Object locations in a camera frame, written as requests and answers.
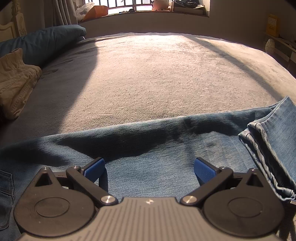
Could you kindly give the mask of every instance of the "teal pillow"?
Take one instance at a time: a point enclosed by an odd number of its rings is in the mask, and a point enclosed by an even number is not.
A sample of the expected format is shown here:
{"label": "teal pillow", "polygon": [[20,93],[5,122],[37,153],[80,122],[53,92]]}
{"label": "teal pillow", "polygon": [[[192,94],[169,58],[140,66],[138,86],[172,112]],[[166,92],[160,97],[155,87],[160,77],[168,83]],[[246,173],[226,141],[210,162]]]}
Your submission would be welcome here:
{"label": "teal pillow", "polygon": [[41,66],[55,53],[85,35],[85,28],[79,25],[64,25],[38,30],[26,36],[0,42],[0,57],[14,49],[22,48],[25,64]]}

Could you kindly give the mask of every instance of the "curtain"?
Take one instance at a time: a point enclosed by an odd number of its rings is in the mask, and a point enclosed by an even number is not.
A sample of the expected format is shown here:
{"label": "curtain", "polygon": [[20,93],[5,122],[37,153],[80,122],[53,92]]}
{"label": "curtain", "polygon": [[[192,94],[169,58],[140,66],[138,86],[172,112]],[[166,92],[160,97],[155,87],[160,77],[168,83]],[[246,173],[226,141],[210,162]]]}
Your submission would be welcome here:
{"label": "curtain", "polygon": [[45,27],[78,24],[72,0],[44,0]]}

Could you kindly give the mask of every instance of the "jeans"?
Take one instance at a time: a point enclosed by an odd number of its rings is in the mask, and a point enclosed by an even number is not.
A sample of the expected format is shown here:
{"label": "jeans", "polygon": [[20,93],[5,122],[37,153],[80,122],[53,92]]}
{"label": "jeans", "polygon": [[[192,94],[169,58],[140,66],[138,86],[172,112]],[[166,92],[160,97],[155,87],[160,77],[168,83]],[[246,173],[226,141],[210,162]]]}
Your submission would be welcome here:
{"label": "jeans", "polygon": [[293,199],[295,113],[294,104],[285,98],[268,107],[128,123],[2,148],[0,209],[6,212],[0,212],[0,240],[20,235],[13,209],[41,167],[63,171],[98,156],[106,162],[108,191],[119,200],[124,196],[180,199],[199,186],[193,170],[197,156],[235,172],[257,166],[281,200]]}

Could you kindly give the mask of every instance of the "cream wooden headboard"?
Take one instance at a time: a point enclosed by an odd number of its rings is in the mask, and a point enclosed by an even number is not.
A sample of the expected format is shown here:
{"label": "cream wooden headboard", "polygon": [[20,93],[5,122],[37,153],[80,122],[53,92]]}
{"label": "cream wooden headboard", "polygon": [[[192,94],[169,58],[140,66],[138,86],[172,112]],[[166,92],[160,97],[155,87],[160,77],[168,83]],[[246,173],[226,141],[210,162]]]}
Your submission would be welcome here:
{"label": "cream wooden headboard", "polygon": [[11,10],[11,22],[0,25],[0,42],[27,34],[24,15],[20,12],[18,0],[12,0]]}

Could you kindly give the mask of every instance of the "orange bag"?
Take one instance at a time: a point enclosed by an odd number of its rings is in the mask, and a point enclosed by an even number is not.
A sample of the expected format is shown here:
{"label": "orange bag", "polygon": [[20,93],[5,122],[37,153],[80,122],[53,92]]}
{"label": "orange bag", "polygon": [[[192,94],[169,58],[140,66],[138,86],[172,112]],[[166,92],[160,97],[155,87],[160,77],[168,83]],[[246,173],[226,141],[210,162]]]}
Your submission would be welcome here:
{"label": "orange bag", "polygon": [[84,16],[83,21],[92,20],[108,15],[107,6],[93,6],[91,10]]}

